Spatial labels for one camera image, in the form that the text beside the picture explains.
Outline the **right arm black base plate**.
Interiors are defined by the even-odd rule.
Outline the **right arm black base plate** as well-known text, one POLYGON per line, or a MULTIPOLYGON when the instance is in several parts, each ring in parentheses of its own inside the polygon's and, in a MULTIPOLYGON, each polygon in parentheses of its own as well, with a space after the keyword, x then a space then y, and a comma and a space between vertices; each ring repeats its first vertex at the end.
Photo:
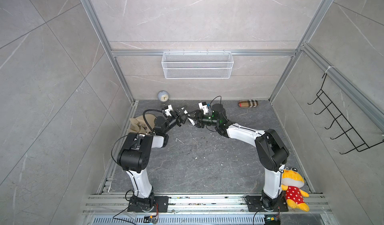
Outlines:
POLYGON ((267 211, 267 212, 288 212, 289 208, 283 194, 277 198, 271 199, 262 194, 260 196, 244 197, 249 212, 267 211))

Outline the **white remote control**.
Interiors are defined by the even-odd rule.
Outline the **white remote control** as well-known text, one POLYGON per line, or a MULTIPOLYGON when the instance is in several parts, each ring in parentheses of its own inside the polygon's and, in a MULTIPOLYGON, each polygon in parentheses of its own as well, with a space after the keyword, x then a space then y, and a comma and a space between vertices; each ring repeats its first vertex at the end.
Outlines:
POLYGON ((194 120, 188 113, 186 113, 185 116, 188 118, 188 120, 190 121, 190 123, 191 123, 193 126, 196 125, 195 120, 194 120))

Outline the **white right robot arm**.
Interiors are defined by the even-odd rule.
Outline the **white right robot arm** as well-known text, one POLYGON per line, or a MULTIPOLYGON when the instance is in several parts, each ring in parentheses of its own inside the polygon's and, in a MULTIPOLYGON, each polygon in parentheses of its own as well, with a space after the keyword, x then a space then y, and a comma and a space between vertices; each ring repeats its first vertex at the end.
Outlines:
POLYGON ((219 135, 255 147, 265 169, 263 197, 270 201, 277 199, 282 192, 282 173, 290 154, 278 133, 273 129, 255 130, 230 121, 220 103, 212 105, 211 110, 203 102, 199 110, 191 113, 190 118, 197 127, 213 126, 219 135))

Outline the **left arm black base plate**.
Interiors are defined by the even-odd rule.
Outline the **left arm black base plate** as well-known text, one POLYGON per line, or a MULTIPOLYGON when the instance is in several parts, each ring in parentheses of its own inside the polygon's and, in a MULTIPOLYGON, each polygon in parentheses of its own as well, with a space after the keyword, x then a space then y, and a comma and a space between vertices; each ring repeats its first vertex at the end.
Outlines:
POLYGON ((127 209, 128 212, 154 213, 158 211, 160 213, 166 213, 168 211, 169 197, 167 196, 155 196, 147 199, 132 199, 133 200, 129 202, 129 207, 127 209))

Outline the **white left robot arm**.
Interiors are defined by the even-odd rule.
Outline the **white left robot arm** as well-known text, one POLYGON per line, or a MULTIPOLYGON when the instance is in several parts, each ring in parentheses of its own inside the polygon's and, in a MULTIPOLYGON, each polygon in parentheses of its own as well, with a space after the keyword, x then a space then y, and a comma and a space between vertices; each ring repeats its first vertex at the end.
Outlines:
POLYGON ((163 110, 147 109, 142 116, 131 120, 137 131, 124 137, 123 146, 114 161, 130 176, 135 197, 149 199, 153 195, 147 173, 151 151, 168 144, 167 132, 184 124, 187 113, 185 106, 172 108, 168 105, 163 110))

